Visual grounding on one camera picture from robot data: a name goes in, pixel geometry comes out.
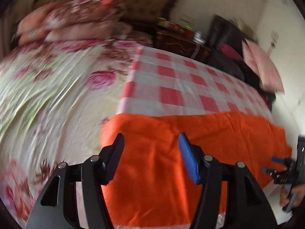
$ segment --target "dark wooden nightstand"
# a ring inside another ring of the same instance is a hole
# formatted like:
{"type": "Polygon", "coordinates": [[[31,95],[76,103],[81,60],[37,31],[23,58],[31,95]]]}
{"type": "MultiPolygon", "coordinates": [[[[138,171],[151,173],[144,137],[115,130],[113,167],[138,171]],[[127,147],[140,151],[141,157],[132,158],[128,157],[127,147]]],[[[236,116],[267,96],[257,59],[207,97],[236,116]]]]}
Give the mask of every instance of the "dark wooden nightstand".
{"type": "MultiPolygon", "coordinates": [[[[198,51],[197,44],[191,39],[184,38],[183,35],[180,35],[179,33],[163,29],[157,30],[155,48],[172,52],[187,58],[190,58],[195,51],[198,51]]],[[[199,45],[199,51],[194,60],[204,63],[210,52],[210,47],[201,44],[199,45]]]]}

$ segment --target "silver screw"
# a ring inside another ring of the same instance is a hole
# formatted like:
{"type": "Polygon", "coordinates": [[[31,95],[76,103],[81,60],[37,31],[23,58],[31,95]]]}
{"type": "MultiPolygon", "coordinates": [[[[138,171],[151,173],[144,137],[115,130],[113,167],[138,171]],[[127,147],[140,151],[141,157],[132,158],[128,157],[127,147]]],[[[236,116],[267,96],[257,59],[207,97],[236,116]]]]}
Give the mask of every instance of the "silver screw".
{"type": "Polygon", "coordinates": [[[96,162],[97,160],[99,160],[99,156],[98,155],[93,155],[91,158],[90,158],[90,160],[91,160],[91,162],[96,162]]]}
{"type": "Polygon", "coordinates": [[[66,166],[67,166],[67,163],[66,163],[66,162],[61,162],[61,163],[58,164],[58,168],[60,168],[60,169],[63,169],[63,168],[65,168],[66,166]]]}
{"type": "Polygon", "coordinates": [[[237,166],[238,166],[239,168],[245,168],[245,167],[246,167],[246,165],[245,165],[244,162],[238,162],[238,163],[237,163],[237,166]]]}
{"type": "Polygon", "coordinates": [[[211,155],[205,155],[204,160],[208,161],[208,162],[211,162],[213,160],[213,157],[211,155]]]}

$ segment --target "orange blanket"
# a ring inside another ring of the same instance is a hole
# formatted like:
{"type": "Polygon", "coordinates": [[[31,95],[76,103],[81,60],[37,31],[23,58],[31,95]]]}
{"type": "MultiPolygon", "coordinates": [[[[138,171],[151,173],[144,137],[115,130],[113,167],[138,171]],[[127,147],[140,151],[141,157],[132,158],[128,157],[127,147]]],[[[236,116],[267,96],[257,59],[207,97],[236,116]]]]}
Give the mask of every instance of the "orange blanket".
{"type": "MultiPolygon", "coordinates": [[[[271,181],[260,172],[262,166],[281,169],[271,157],[291,155],[282,128],[263,117],[242,113],[119,114],[104,125],[102,146],[112,144],[119,132],[125,136],[125,149],[114,179],[103,186],[103,193],[113,224],[121,226],[164,227],[191,222],[201,186],[186,172],[178,147],[181,132],[220,162],[245,162],[261,187],[271,181]]],[[[226,206],[226,190],[222,191],[220,213],[226,206]]]]}

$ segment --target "floral blanket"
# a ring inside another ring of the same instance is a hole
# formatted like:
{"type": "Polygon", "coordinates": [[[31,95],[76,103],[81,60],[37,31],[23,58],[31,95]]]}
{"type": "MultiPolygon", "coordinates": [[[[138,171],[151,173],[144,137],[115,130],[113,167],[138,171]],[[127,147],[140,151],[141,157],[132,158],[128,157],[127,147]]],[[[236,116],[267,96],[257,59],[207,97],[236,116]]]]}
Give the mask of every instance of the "floral blanket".
{"type": "MultiPolygon", "coordinates": [[[[148,43],[141,33],[128,37],[136,38],[148,43]]],[[[101,127],[116,114],[139,47],[117,40],[34,43],[0,63],[0,197],[23,228],[59,162],[99,153],[101,127]]],[[[81,198],[78,208],[86,227],[81,198]]]]}

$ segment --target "red and white checkered tablecloth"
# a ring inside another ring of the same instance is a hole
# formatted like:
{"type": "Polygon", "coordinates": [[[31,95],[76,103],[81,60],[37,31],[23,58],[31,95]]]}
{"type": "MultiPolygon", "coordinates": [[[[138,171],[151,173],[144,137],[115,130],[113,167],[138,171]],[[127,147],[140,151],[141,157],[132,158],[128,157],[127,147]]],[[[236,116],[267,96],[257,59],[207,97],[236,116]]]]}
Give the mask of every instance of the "red and white checkered tablecloth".
{"type": "Polygon", "coordinates": [[[133,62],[117,114],[205,115],[241,111],[272,120],[258,92],[203,63],[143,47],[133,62]]]}

